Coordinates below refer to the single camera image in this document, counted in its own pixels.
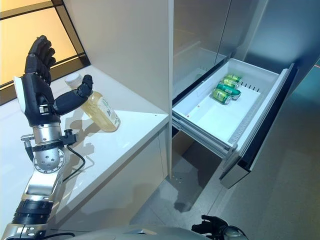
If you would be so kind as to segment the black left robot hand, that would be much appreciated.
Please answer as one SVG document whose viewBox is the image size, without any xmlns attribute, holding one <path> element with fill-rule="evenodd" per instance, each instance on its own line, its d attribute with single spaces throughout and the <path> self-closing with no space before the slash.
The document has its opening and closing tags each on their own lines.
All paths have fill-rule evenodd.
<svg viewBox="0 0 320 240">
<path fill-rule="evenodd" d="M 37 37 L 27 54 L 24 74 L 14 81 L 21 111 L 30 127 L 60 123 L 61 116 L 81 107 L 93 93 L 93 78 L 86 74 L 76 89 L 54 98 L 50 74 L 50 68 L 56 63 L 54 54 L 47 37 Z"/>
</svg>

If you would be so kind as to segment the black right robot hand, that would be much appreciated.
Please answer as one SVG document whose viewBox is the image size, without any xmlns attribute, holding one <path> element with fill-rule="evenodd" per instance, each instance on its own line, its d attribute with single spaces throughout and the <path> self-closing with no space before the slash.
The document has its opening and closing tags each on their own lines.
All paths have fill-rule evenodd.
<svg viewBox="0 0 320 240">
<path fill-rule="evenodd" d="M 193 232 L 198 234 L 210 234 L 208 238 L 213 240 L 223 239 L 223 229 L 228 226 L 228 223 L 217 217 L 209 215 L 201 215 L 202 222 L 200 224 L 194 224 L 191 227 Z"/>
</svg>

